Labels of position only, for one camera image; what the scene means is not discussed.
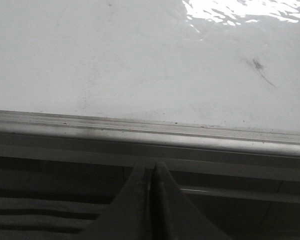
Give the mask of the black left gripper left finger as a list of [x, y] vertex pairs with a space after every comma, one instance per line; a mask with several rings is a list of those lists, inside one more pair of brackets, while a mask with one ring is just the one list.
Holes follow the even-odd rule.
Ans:
[[143, 163], [136, 163], [109, 207], [75, 240], [148, 240], [148, 183]]

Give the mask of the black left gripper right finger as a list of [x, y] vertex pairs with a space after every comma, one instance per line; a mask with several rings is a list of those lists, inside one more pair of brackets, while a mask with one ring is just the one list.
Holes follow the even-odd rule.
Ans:
[[151, 230], [154, 240], [229, 240], [185, 196], [163, 162], [151, 177]]

